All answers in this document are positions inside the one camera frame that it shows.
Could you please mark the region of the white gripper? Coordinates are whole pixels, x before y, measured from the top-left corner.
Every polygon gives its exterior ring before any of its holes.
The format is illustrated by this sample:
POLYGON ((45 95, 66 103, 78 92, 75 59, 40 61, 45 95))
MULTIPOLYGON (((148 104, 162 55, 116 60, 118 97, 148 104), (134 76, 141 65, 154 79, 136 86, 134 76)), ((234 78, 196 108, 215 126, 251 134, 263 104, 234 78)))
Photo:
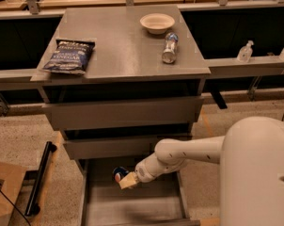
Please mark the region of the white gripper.
POLYGON ((164 162, 155 153, 152 153, 135 166, 134 172, 130 172, 122 178, 119 186, 121 189, 125 189, 136 186, 139 181, 149 183, 163 174, 177 170, 179 166, 179 160, 164 162))

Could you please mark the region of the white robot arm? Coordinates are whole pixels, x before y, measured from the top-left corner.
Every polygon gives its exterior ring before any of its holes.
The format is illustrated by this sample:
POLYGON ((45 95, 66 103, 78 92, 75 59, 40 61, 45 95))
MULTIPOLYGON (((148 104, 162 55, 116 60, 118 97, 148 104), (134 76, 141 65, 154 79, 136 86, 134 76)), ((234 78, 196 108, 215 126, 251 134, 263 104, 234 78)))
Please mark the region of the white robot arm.
POLYGON ((284 121, 248 117, 222 137, 162 139, 119 185, 151 182, 190 160, 220 166, 220 226, 284 226, 284 121))

